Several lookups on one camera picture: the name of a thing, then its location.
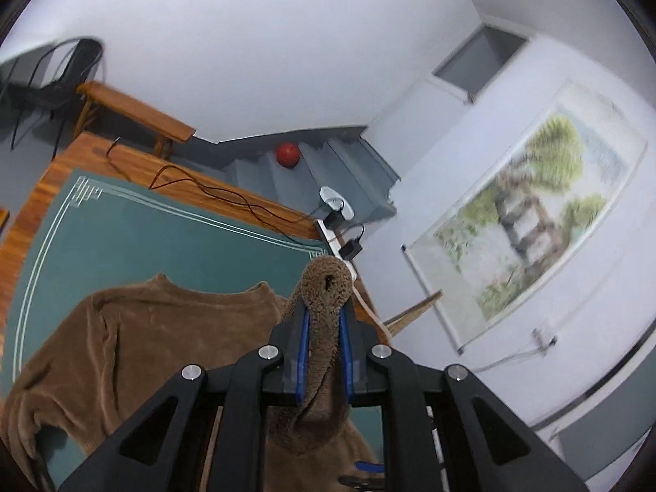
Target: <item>green table mat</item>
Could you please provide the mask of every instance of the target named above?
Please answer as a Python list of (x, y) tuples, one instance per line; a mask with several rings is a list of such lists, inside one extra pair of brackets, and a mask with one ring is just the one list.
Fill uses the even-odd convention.
[[(163, 272), (179, 286), (230, 293), (267, 281), (281, 296), (325, 252), (283, 235), (181, 204), (138, 185), (74, 171), (34, 238), (5, 333), (0, 394), (85, 296)], [(59, 486), (83, 460), (61, 433), (39, 439)]]

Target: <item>white cable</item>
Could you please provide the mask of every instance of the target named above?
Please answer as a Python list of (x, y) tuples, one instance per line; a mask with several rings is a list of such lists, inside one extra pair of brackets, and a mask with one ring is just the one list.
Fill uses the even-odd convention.
[(392, 334), (390, 333), (389, 329), (383, 324), (383, 322), (380, 321), (380, 318), (378, 318), (375, 313), (369, 308), (367, 303), (362, 299), (362, 296), (360, 296), (360, 293), (356, 289), (355, 285), (353, 286), (353, 295), (358, 299), (358, 302), (360, 302), (360, 305), (362, 305), (362, 308), (366, 311), (366, 313), (369, 315), (369, 318), (380, 328), (380, 330), (385, 334), (385, 337), (387, 337), (387, 340), (389, 344), (392, 344)]
[(533, 355), (537, 355), (538, 353), (542, 353), (543, 351), (547, 351), (548, 349), (549, 346), (542, 346), (540, 348), (535, 348), (534, 350), (530, 350), (530, 351), (520, 351), (519, 353), (513, 353), (512, 355), (503, 357), (502, 359), (499, 359), (498, 361), (494, 361), (493, 363), (490, 364), (486, 364), (485, 366), (481, 366), (479, 368), (470, 368), (470, 371), (475, 374), (480, 374), (483, 372), (487, 372), (492, 368), (496, 368), (497, 366), (501, 366), (502, 364), (507, 363), (509, 361), (522, 359), (522, 358), (529, 358), (532, 357)]

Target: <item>window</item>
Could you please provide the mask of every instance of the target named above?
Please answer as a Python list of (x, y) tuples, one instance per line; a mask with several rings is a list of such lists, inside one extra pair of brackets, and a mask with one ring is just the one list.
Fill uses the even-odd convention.
[(526, 43), (526, 39), (485, 25), (451, 58), (433, 71), (473, 98)]

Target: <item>brown towel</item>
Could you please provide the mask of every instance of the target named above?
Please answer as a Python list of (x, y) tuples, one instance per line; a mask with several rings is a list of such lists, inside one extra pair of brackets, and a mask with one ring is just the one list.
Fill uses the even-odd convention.
[(336, 257), (321, 257), (307, 265), (283, 318), (298, 301), (310, 311), (310, 360), (300, 407), (269, 412), (269, 438), (293, 453), (313, 451), (331, 440), (348, 418), (342, 363), (339, 356), (339, 311), (351, 296), (351, 273)]
[[(22, 369), (5, 403), (2, 440), (33, 483), (53, 490), (35, 444), (42, 427), (63, 429), (90, 454), (185, 364), (231, 364), (266, 343), (285, 305), (264, 282), (238, 294), (208, 294), (177, 287), (162, 274), (92, 294)], [(344, 490), (335, 488), (337, 477), (352, 474), (353, 461), (371, 460), (371, 453), (352, 426), (344, 427), (342, 407), (337, 420), (324, 413), (333, 433), (322, 436), (323, 445), (313, 443), (317, 451), (305, 461), (267, 443), (267, 490)], [(287, 482), (289, 469), (297, 470), (288, 474), (296, 485)]]

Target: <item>chair leg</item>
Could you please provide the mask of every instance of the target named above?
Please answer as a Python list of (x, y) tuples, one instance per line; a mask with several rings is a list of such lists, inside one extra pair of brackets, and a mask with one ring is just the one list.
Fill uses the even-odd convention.
[(16, 124), (14, 125), (14, 134), (11, 136), (11, 150), (14, 150), (14, 144), (16, 143), (16, 133), (18, 133), (18, 126), (21, 125), (21, 116), (23, 116), (23, 111), (25, 109), (23, 107), (20, 108), (18, 111), (18, 116), (16, 117)]
[(55, 157), (57, 156), (57, 148), (59, 146), (59, 141), (61, 140), (62, 133), (64, 132), (64, 125), (66, 125), (66, 117), (64, 117), (61, 121), (61, 124), (59, 124), (59, 133), (57, 133), (57, 140), (55, 141), (55, 147), (52, 148), (52, 158), (50, 161), (54, 161)]
[(57, 140), (55, 140), (55, 147), (52, 148), (52, 158), (50, 159), (50, 162), (55, 160), (55, 157), (57, 156), (57, 148), (59, 147), (59, 141), (61, 140), (62, 133), (64, 132), (64, 126), (66, 125), (66, 116), (68, 115), (68, 109), (70, 109), (71, 105), (73, 103), (73, 100), (69, 101), (67, 106), (63, 110), (63, 115), (61, 117), (61, 124), (59, 124), (59, 132), (57, 133)]
[(169, 160), (173, 152), (173, 140), (166, 139), (164, 141), (164, 149), (162, 150), (162, 159)]
[(162, 153), (164, 151), (164, 146), (166, 143), (166, 137), (163, 135), (157, 135), (155, 137), (155, 148), (153, 149), (153, 155), (155, 157), (162, 157)]

